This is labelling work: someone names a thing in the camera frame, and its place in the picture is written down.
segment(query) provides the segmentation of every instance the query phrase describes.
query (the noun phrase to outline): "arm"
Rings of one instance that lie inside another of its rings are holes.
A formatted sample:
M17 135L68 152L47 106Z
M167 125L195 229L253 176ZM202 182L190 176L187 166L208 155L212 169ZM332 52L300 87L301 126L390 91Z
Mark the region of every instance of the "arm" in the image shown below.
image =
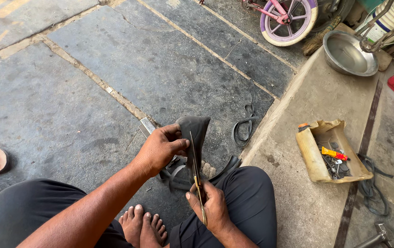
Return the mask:
M258 247L244 233L242 233L230 220L224 193L208 181L203 182L206 193L204 211L207 219L207 229L227 248ZM189 205L202 221L200 200L195 194L186 193Z
M125 168L44 223L18 247L93 247L128 200L172 159L186 155L180 126L156 129Z

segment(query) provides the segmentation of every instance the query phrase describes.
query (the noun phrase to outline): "pink bicycle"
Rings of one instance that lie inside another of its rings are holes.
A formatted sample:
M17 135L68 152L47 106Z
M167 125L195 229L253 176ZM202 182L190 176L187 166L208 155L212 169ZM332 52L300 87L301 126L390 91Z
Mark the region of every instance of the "pink bicycle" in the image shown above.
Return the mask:
M293 45L309 34L318 16L316 0L268 0L264 8L242 0L246 11L261 12L261 33L276 46Z

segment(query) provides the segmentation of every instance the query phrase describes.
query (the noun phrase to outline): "steel bowl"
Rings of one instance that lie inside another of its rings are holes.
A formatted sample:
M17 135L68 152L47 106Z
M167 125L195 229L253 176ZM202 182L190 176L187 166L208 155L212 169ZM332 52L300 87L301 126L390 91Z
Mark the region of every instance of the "steel bowl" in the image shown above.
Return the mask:
M323 39L326 62L334 70L357 76L372 76L378 71L375 54L362 51L360 38L343 31L330 31Z

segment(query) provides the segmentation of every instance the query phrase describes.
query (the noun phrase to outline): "concrete ledge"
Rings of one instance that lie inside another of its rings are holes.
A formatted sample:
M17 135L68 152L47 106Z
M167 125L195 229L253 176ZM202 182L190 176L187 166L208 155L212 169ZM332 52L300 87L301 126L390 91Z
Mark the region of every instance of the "concrete ledge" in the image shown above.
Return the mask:
M312 183L295 141L298 125L345 120L344 133L359 149L378 76L358 77L331 69L316 51L270 109L241 158L271 178L276 197L279 247L332 247L348 183Z

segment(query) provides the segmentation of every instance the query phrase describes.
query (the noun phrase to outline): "purple rim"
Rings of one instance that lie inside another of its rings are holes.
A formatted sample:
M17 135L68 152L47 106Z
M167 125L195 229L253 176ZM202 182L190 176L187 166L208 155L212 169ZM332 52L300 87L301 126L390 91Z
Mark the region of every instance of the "purple rim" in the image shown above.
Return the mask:
M318 2L316 2L316 0L307 0L307 2L309 3L310 9L313 9L313 8L318 6ZM271 8L272 5L273 5L272 2L268 1L266 3L266 6L264 7L264 10L269 11L269 9ZM265 25L265 23L266 23L266 16L268 16L268 15L261 14L261 18L260 18L260 29L261 29L261 32L266 31L266 25Z

